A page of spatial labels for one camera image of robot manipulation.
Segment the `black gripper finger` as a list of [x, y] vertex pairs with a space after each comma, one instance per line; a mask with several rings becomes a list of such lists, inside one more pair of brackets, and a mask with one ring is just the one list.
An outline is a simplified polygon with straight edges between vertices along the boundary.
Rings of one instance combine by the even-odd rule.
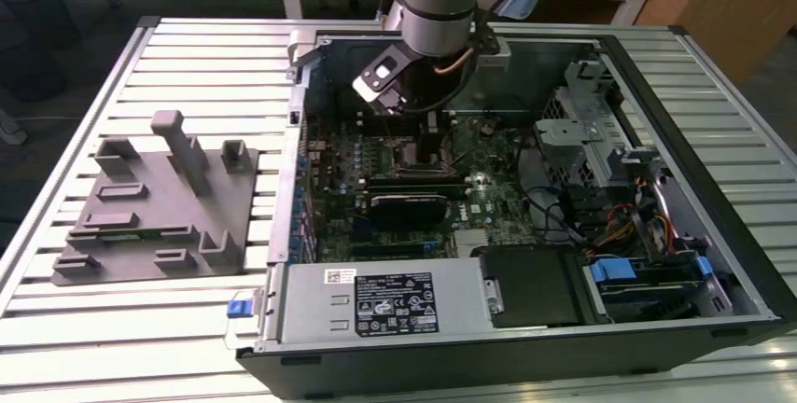
[[432, 164], [439, 160], [439, 150], [449, 130], [449, 119], [443, 112], [428, 112], [420, 119], [417, 136], [417, 162]]

